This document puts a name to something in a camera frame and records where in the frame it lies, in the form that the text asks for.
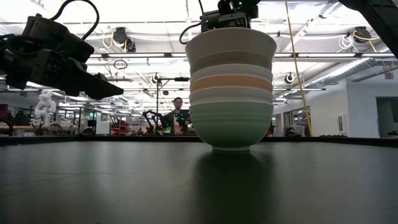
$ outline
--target yellow cable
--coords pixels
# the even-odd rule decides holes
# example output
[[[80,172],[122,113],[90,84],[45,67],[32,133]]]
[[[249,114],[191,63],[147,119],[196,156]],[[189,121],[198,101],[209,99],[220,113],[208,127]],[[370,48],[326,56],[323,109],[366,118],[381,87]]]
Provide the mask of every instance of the yellow cable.
[[[369,44],[371,44],[371,47],[372,47],[373,51],[375,51],[375,53],[377,53],[377,50],[376,50],[376,48],[374,47],[374,44],[372,43],[371,40],[369,40]],[[390,68],[386,65],[386,63],[384,63],[383,60],[381,60],[381,62],[383,63],[383,65],[385,66],[385,68],[388,70],[388,72],[389,72],[395,79],[397,79],[397,77],[391,72]]]
[[[358,39],[361,39],[361,40],[377,40],[377,39],[380,39],[380,37],[375,37],[375,38],[363,38],[363,37],[358,37],[355,33],[357,33],[357,31],[354,31],[354,32],[353,32],[353,36],[356,37],[356,38],[358,38]]]
[[[112,47],[112,45],[113,45],[113,32],[112,32],[112,38],[111,38],[111,45],[110,45],[110,46],[106,45],[106,44],[105,44],[105,41],[104,41],[104,38],[102,38],[102,44],[103,44],[104,47],[106,47],[106,48],[111,48],[111,47]]]
[[[310,130],[310,136],[312,137],[312,127],[311,127],[310,116],[308,115],[307,102],[305,101],[305,94],[304,94],[303,86],[302,86],[302,83],[301,83],[301,78],[300,78],[300,74],[299,74],[299,68],[297,66],[297,58],[296,58],[296,52],[295,52],[295,49],[294,49],[293,32],[292,32],[292,25],[290,23],[289,7],[287,6],[287,0],[285,0],[285,7],[286,7],[286,14],[287,14],[287,22],[289,23],[290,41],[292,42],[293,58],[294,58],[294,65],[295,65],[295,68],[296,68],[298,85],[300,86],[301,96],[303,98],[305,117],[307,118],[307,122],[308,122],[308,129]]]

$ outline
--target table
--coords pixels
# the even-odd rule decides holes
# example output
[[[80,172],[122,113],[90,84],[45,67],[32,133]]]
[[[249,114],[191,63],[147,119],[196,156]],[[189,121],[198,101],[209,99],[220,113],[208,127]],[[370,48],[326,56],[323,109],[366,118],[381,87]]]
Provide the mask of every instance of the table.
[[[398,150],[267,142],[0,147],[0,223],[398,223]]]

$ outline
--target bowl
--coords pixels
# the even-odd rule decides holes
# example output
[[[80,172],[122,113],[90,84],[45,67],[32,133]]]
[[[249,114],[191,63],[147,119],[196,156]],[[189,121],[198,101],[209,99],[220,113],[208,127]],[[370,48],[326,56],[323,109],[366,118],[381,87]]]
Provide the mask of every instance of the bowl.
[[[201,78],[212,77],[214,75],[250,75],[254,77],[264,78],[272,83],[272,72],[266,68],[257,65],[245,64],[226,64],[216,65],[199,70],[191,75],[190,83]]]
[[[268,91],[243,87],[208,88],[194,91],[189,96],[191,105],[221,101],[272,103],[273,99],[274,96]]]
[[[215,75],[201,78],[190,85],[190,92],[217,87],[258,88],[272,93],[272,84],[269,81],[250,75]]]
[[[254,29],[222,28],[203,32],[185,47],[190,73],[215,65],[257,65],[272,71],[276,42]]]
[[[248,151],[269,129],[274,106],[269,103],[213,102],[191,105],[199,138],[217,151]]]

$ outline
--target ceiling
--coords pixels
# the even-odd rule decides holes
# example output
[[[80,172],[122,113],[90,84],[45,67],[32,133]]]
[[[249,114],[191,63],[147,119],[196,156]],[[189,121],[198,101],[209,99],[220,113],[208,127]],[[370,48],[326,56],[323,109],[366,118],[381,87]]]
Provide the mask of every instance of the ceiling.
[[[100,23],[95,31],[87,38],[87,42],[95,48],[95,52],[120,53],[123,50],[103,45],[111,43],[109,38],[116,27],[126,27],[126,32],[136,43],[137,52],[184,52],[184,45],[178,42],[181,31],[190,24],[199,21],[201,15],[197,0],[91,0],[99,10]],[[44,17],[51,17],[58,11],[64,0],[12,0],[7,6],[0,7],[0,33],[21,34],[28,16],[41,13]],[[218,0],[202,0],[204,11],[216,9]],[[290,1],[289,14],[292,21],[296,52],[363,52],[369,49],[369,44],[354,43],[347,49],[342,49],[339,41],[349,31],[357,26],[366,26],[372,35],[377,35],[366,20],[356,11],[352,11],[339,2],[328,1]],[[95,21],[94,10],[85,2],[76,1],[69,4],[57,22],[68,27],[70,32],[82,36]],[[252,21],[252,28],[269,34],[277,42],[277,52],[291,52],[289,25],[287,23],[285,3],[283,1],[261,1],[259,3],[259,18]],[[200,28],[189,30],[185,38],[194,37],[200,33]],[[90,59],[99,64],[101,59]],[[129,66],[124,70],[117,70],[112,63],[109,66],[89,65],[88,72],[101,72],[108,78],[127,78],[127,82],[113,82],[124,88],[123,98],[127,100],[124,107],[136,112],[153,109],[156,91],[152,77],[157,73],[162,78],[189,77],[189,64],[180,58],[132,58]],[[322,62],[299,62],[298,71],[306,73],[320,73],[335,65],[333,60]],[[284,75],[296,73],[292,61],[275,61],[272,72],[274,74],[274,88],[284,84]],[[163,90],[170,90],[168,95],[160,92],[162,110],[172,108],[173,98],[182,97],[188,108],[189,82],[170,81]]]

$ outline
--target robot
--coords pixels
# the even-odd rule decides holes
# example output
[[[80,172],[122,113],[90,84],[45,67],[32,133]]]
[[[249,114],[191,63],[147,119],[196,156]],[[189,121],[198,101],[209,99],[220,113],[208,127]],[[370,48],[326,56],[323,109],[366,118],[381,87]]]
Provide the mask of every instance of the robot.
[[[42,90],[39,95],[39,103],[35,107],[35,119],[33,120],[34,126],[50,126],[50,113],[54,113],[57,105],[51,100],[53,95],[52,91]]]

